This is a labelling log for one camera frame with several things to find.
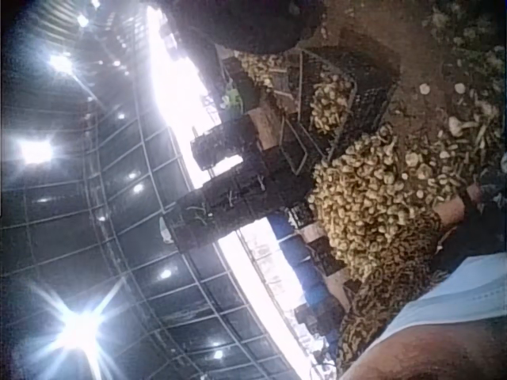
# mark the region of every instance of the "person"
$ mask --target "person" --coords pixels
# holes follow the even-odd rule
[[[381,363],[388,366],[388,363],[391,363],[394,367],[406,367],[400,363],[401,359],[398,356],[392,356],[395,352],[396,355],[408,355],[404,357],[403,363],[416,363],[417,365],[421,364],[421,366],[423,366],[422,363],[425,363],[433,368],[431,359],[425,362],[414,355],[415,353],[423,355],[423,348],[427,349],[429,347],[431,336],[439,336],[438,334],[442,333],[441,329],[445,328],[433,327],[434,330],[431,330],[427,326],[414,327],[411,332],[410,329],[401,330],[398,335],[394,334],[389,339],[385,339],[385,335],[382,337],[381,334],[391,331],[387,328],[391,322],[400,323],[400,320],[396,321],[395,317],[404,307],[408,307],[409,302],[415,300],[420,302],[421,300],[418,300],[418,298],[444,279],[432,273],[431,270],[436,247],[442,235],[451,227],[463,221],[468,215],[475,213],[475,205],[490,200],[503,191],[504,188],[505,174],[495,170],[487,170],[481,176],[480,184],[473,184],[449,202],[437,205],[431,211],[421,213],[418,218],[413,219],[410,225],[404,227],[397,236],[396,241],[391,244],[389,252],[383,255],[383,262],[372,271],[361,285],[352,301],[349,312],[340,325],[339,333],[341,337],[337,355],[338,377],[345,373],[343,379],[383,378],[376,377],[380,376],[380,372],[375,368],[375,364]],[[500,263],[507,263],[505,254],[503,255],[497,257],[496,260]],[[446,279],[441,286],[444,286],[450,279],[451,277]],[[497,314],[494,316],[504,317],[505,308],[497,310]],[[453,327],[453,329],[461,331],[465,328],[458,326]],[[428,336],[423,339],[425,333],[428,333]],[[384,338],[385,341],[378,343],[375,347],[373,344],[377,338]],[[487,336],[480,336],[478,339],[486,341]],[[404,341],[405,343],[407,341],[412,342],[410,350],[400,349],[400,347],[405,347]],[[456,342],[455,346],[449,344],[448,347],[444,347],[445,344],[440,341],[435,340],[433,343],[435,345],[434,352],[437,352],[436,348],[437,346],[440,347],[439,344],[441,344],[443,350],[458,347]],[[385,357],[387,356],[390,356],[391,360],[386,360]],[[439,357],[431,356],[434,357],[435,363],[437,363]],[[478,361],[486,360],[486,358],[475,359]]]
[[[507,378],[507,253],[467,258],[407,304],[343,380]]]
[[[321,12],[309,2],[300,11],[292,0],[146,0],[214,44],[254,54],[293,48],[307,27],[308,14]]]

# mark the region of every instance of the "garlic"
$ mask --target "garlic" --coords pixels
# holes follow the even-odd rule
[[[417,178],[419,180],[427,180],[433,175],[433,170],[426,164],[419,165],[417,168]]]
[[[405,155],[405,162],[410,168],[413,168],[419,163],[419,155],[414,152],[407,153]]]
[[[423,83],[422,85],[419,86],[419,92],[423,95],[428,95],[430,90],[431,89],[429,88],[429,85],[427,85],[426,83]]]
[[[456,117],[449,117],[449,131],[454,137],[461,137],[463,135],[463,129],[477,127],[478,124],[474,121],[462,123]]]
[[[454,90],[460,94],[460,95],[463,95],[464,93],[466,93],[467,91],[467,88],[465,87],[465,85],[463,83],[456,83],[454,85]]]

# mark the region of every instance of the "ground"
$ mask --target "ground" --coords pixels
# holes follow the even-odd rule
[[[392,123],[400,136],[421,129],[433,135],[442,128],[446,116],[455,111],[454,85],[468,85],[469,81],[456,64],[452,45],[437,41],[431,25],[425,25],[433,14],[431,1],[326,1],[326,7],[328,39],[317,32],[302,45],[354,46],[380,66],[399,67],[398,88],[384,120]],[[423,83],[430,87],[426,96],[419,92]]]

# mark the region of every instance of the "ceiling light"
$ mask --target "ceiling light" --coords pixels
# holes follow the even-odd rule
[[[164,269],[162,273],[160,273],[160,279],[168,279],[172,274],[173,273],[169,269]]]
[[[52,55],[49,59],[49,64],[53,66],[56,71],[72,74],[72,62],[64,55]]]
[[[76,314],[70,312],[64,320],[65,328],[58,340],[67,349],[82,349],[93,352],[97,346],[97,331],[101,324],[98,315],[92,313]]]
[[[139,194],[142,190],[144,190],[144,185],[137,184],[136,186],[134,186],[132,190],[134,191],[135,194]]]
[[[53,149],[49,141],[23,141],[21,152],[26,165],[48,162],[53,157]]]
[[[222,350],[215,351],[215,354],[213,355],[213,359],[220,360],[222,358],[223,358],[223,351]]]
[[[79,26],[81,26],[82,28],[85,28],[89,24],[89,21],[86,17],[84,17],[82,14],[80,14],[78,16],[78,23],[79,23]]]

